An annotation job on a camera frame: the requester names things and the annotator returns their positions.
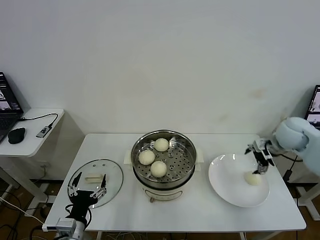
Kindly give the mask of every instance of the white wall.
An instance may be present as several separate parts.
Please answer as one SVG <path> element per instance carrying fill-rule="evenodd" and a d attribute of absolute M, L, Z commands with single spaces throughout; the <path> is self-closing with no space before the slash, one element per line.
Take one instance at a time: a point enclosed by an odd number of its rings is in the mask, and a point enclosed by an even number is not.
<path fill-rule="evenodd" d="M 0 69 L 84 134 L 269 133 L 320 82 L 320 1 L 2 0 Z"/>

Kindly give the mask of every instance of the white table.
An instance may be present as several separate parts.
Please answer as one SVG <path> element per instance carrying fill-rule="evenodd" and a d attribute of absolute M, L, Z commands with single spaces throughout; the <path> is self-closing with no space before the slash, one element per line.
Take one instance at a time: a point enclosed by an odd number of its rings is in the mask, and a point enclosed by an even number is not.
<path fill-rule="evenodd" d="M 21 186 L 23 186 L 28 192 L 30 192 L 35 198 L 32 200 L 29 208 L 37 207 L 38 203 L 53 203 L 54 196 L 50 196 L 47 200 L 47 195 L 44 191 L 48 187 L 47 183 L 41 185 L 38 188 L 33 184 L 29 178 L 24 174 L 23 169 L 14 164 L 9 157 L 24 157 L 29 158 L 34 156 L 42 144 L 46 141 L 50 133 L 53 131 L 57 123 L 64 115 L 64 110 L 61 108 L 29 108 L 24 110 L 23 117 L 26 119 L 43 116 L 46 114 L 56 113 L 57 119 L 52 125 L 52 129 L 46 134 L 44 138 L 36 137 L 36 135 L 45 127 L 48 126 L 55 119 L 56 115 L 50 115 L 39 119 L 26 120 L 17 122 L 12 129 L 25 128 L 26 133 L 24 140 L 17 144 L 10 144 L 8 142 L 8 136 L 0 143 L 0 167 Z M 33 214 L 35 210 L 28 210 L 29 214 Z"/>
<path fill-rule="evenodd" d="M 119 232 L 266 232 L 293 231 L 306 228 L 306 223 L 276 167 L 270 167 L 266 177 L 270 195 L 255 208 L 229 204 L 209 183 L 210 162 L 224 153 L 243 154 L 254 134 L 188 134 L 201 149 L 204 163 L 189 181 L 188 192 L 172 201 L 149 202 L 130 165 L 124 165 L 130 150 L 142 134 L 88 134 L 63 182 L 43 229 L 55 226 L 67 216 L 70 204 L 67 185 L 73 173 L 96 159 L 110 159 L 123 170 L 123 185 L 109 203 L 92 210 L 92 222 L 87 231 Z"/>

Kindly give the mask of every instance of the steamed bun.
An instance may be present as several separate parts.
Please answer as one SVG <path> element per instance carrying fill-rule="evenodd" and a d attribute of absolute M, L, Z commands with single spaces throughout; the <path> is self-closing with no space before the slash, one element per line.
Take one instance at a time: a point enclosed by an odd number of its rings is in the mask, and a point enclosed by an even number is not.
<path fill-rule="evenodd" d="M 164 138 L 158 138 L 154 143 L 154 148 L 159 152 L 167 151 L 169 148 L 169 142 Z"/>
<path fill-rule="evenodd" d="M 262 181 L 260 174 L 253 174 L 251 171 L 248 171 L 244 174 L 244 180 L 252 186 L 258 186 Z"/>
<path fill-rule="evenodd" d="M 144 150 L 139 154 L 139 162 L 142 165 L 152 164 L 155 160 L 155 154 L 150 150 Z"/>
<path fill-rule="evenodd" d="M 155 161 L 151 165 L 150 171 L 155 178 L 161 178 L 167 173 L 167 165 L 162 161 Z"/>

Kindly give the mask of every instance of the monitor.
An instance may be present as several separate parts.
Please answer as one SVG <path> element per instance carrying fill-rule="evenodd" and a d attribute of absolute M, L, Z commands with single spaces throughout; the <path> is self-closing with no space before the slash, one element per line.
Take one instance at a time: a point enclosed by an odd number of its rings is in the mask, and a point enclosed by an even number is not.
<path fill-rule="evenodd" d="M 12 92 L 3 72 L 0 71 L 0 114 L 21 114 L 23 110 Z"/>
<path fill-rule="evenodd" d="M 316 85 L 305 118 L 311 125 L 320 128 L 320 85 Z"/>

